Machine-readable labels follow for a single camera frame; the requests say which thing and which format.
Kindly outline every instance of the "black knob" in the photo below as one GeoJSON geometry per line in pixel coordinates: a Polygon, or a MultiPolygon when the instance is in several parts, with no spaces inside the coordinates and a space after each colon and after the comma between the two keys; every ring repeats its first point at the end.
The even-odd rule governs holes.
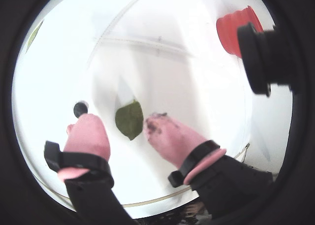
{"type": "Polygon", "coordinates": [[[79,118],[82,114],[88,113],[88,107],[85,103],[78,102],[73,107],[73,113],[77,118],[79,118]]]}
{"type": "Polygon", "coordinates": [[[172,187],[180,187],[184,183],[184,177],[181,174],[180,171],[174,171],[171,172],[171,174],[168,176],[168,181],[172,185],[172,187]]]}
{"type": "Polygon", "coordinates": [[[289,43],[277,29],[257,32],[252,23],[238,28],[244,68],[252,91],[269,96],[270,85],[295,87],[295,64],[289,43]]]}

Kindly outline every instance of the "black frame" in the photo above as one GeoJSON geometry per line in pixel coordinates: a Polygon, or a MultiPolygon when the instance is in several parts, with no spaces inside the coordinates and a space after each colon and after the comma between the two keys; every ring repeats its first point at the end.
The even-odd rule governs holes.
{"type": "MultiPolygon", "coordinates": [[[[0,0],[0,212],[9,224],[82,224],[75,212],[55,202],[34,179],[12,120],[17,56],[33,20],[48,1],[0,0]]],[[[263,1],[287,36],[297,66],[299,88],[293,95],[285,159],[276,183],[264,197],[212,224],[315,224],[315,0],[263,1]]]]}

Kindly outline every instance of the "glove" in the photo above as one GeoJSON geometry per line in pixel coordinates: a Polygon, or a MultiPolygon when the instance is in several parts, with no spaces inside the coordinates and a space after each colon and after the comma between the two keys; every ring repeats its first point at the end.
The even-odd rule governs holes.
{"type": "MultiPolygon", "coordinates": [[[[83,114],[78,122],[67,127],[68,140],[64,152],[94,154],[109,160],[110,145],[102,120],[93,114],[83,114]]],[[[86,168],[68,167],[58,171],[58,178],[73,179],[89,172],[86,168]]]]}
{"type": "MultiPolygon", "coordinates": [[[[193,129],[166,114],[150,115],[144,121],[143,131],[153,148],[177,169],[194,148],[207,141],[193,129]]],[[[205,158],[186,176],[184,184],[189,185],[197,174],[214,164],[225,153],[226,149],[216,149],[205,155],[205,158]]]]}

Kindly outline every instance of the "black sleeve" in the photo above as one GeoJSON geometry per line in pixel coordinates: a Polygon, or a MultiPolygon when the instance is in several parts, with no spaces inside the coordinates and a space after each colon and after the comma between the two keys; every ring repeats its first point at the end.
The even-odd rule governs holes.
{"type": "Polygon", "coordinates": [[[111,190],[108,179],[91,172],[65,180],[70,200],[89,225],[136,225],[111,190]]]}
{"type": "Polygon", "coordinates": [[[273,183],[270,172],[258,171],[223,156],[199,173],[191,182],[212,217],[239,209],[264,192],[273,183]]]}

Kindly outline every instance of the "white chamber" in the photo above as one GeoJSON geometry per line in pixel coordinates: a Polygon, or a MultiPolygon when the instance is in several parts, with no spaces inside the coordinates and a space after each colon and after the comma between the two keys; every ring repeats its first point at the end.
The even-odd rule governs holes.
{"type": "Polygon", "coordinates": [[[171,187],[174,166],[143,134],[123,136],[115,112],[136,99],[144,117],[167,112],[227,155],[240,153],[251,138],[252,92],[242,60],[223,49],[216,21],[248,5],[263,28],[272,27],[261,0],[63,0],[53,8],[29,50],[21,50],[12,89],[21,150],[43,189],[73,209],[43,150],[46,140],[64,147],[73,107],[83,100],[104,122],[113,192],[133,218],[198,197],[171,187]]]}

